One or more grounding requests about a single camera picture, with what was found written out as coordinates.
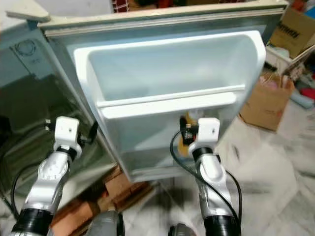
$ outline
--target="pink object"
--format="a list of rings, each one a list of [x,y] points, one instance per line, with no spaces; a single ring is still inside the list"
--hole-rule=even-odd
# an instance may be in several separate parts
[[[278,85],[275,81],[268,81],[267,83],[264,84],[266,87],[270,88],[270,89],[274,89],[276,90],[278,88]]]
[[[315,89],[314,88],[303,88],[301,89],[301,94],[303,96],[309,97],[315,100]]]

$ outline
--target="brown box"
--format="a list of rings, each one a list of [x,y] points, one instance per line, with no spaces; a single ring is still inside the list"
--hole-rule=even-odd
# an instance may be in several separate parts
[[[288,8],[270,38],[272,45],[288,49],[295,58],[315,44],[315,19]]]
[[[105,184],[107,192],[111,199],[125,192],[131,187],[131,185],[132,184],[129,182],[125,174],[120,174],[119,176],[113,178]]]
[[[54,216],[54,219],[51,223],[51,225],[55,225],[58,221],[62,220],[64,217],[66,217],[70,212],[75,211],[80,205],[83,203],[83,201],[79,199],[73,199],[71,202],[69,202],[67,205],[65,205],[62,209],[59,209],[57,214]]]
[[[270,73],[263,75],[268,80],[275,81],[279,88],[272,89],[258,82],[252,90],[252,95],[243,106],[240,116],[248,124],[276,131],[294,90],[294,84],[289,79],[286,86],[281,88],[280,76]]]
[[[82,202],[75,209],[68,211],[62,219],[54,221],[51,229],[55,236],[69,236],[98,213],[99,208],[96,204]]]
[[[102,196],[97,201],[100,212],[107,211],[109,208],[111,208],[112,204],[112,199],[109,196]]]
[[[104,179],[103,179],[103,182],[104,183],[107,183],[108,181],[112,180],[113,178],[121,175],[123,172],[122,170],[120,169],[119,166],[116,166],[114,167],[110,173],[106,174]]]
[[[127,198],[119,199],[115,202],[116,210],[118,212],[121,212],[131,205],[133,205],[135,202],[142,199],[147,193],[149,193],[152,190],[152,186],[149,184],[145,184],[143,188],[138,189],[137,191],[134,191],[129,195]]]
[[[120,202],[124,202],[128,197],[130,197],[130,195],[131,195],[130,188],[126,189],[124,192],[122,192],[120,195],[116,196],[113,199],[113,203],[117,204],[117,203],[120,203]]]

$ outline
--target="blue object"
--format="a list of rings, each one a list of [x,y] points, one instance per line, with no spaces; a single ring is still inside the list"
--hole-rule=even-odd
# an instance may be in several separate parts
[[[305,15],[315,18],[315,6],[313,6],[310,10],[305,12]]]
[[[308,97],[301,95],[298,91],[294,91],[291,95],[291,100],[299,104],[305,109],[314,107],[314,101]]]

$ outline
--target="clutter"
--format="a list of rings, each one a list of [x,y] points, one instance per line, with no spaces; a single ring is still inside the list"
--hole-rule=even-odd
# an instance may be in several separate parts
[[[272,45],[288,49],[293,59],[315,44],[315,19],[288,8],[270,38]]]
[[[300,91],[305,88],[314,88],[315,89],[315,80],[310,74],[303,74],[300,76],[299,80],[296,81],[295,87]]]
[[[266,62],[275,67],[279,75],[282,75],[287,71],[292,70],[294,67],[296,67],[296,65],[303,63],[309,57],[313,50],[315,50],[315,45],[306,49],[296,58],[291,59],[290,57],[285,57],[283,53],[279,53],[277,48],[268,45],[266,47]]]
[[[307,12],[305,12],[305,15],[315,18],[315,6],[311,8],[310,10],[308,10]]]
[[[115,13],[127,12],[129,10],[128,0],[115,0],[112,1],[112,4]]]
[[[313,99],[305,97],[299,93],[299,91],[295,90],[291,95],[291,100],[295,103],[299,104],[305,109],[310,109],[314,107]]]
[[[300,76],[303,74],[304,70],[305,70],[304,64],[303,63],[299,63],[296,67],[294,67],[290,71],[291,80],[297,81],[300,78]]]
[[[241,118],[248,124],[276,131],[293,90],[288,77],[262,73],[240,112]]]
[[[202,4],[218,4],[218,3],[233,3],[245,2],[245,0],[187,0],[187,5],[202,5]]]
[[[288,49],[279,48],[279,47],[273,47],[273,49],[283,57],[286,57],[286,58],[290,57],[290,52]]]
[[[306,1],[306,13],[310,10],[315,10],[315,0]]]
[[[294,8],[295,10],[297,10],[297,11],[304,12],[305,8],[306,8],[306,3],[305,3],[304,0],[295,0],[292,3],[291,7]]]
[[[301,89],[301,94],[303,96],[309,97],[313,100],[315,100],[315,89],[314,88],[303,88]]]
[[[309,71],[315,74],[315,52],[309,55],[309,57],[305,60],[304,65]]]
[[[136,0],[129,0],[129,11],[140,11],[140,10],[149,10],[149,9],[156,9],[157,5],[151,3],[149,5],[140,5]]]
[[[94,202],[82,200],[84,196],[80,195],[57,212],[51,224],[54,236],[79,236],[100,212],[109,209],[122,211],[152,190],[147,182],[130,183],[119,167],[103,177],[103,184],[106,188],[101,196],[89,197],[96,199]]]

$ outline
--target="refrigerator door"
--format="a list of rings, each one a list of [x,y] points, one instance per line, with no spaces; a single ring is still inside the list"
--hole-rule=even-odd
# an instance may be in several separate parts
[[[220,137],[249,96],[285,1],[173,7],[39,24],[132,181],[182,173],[179,119],[202,110]]]

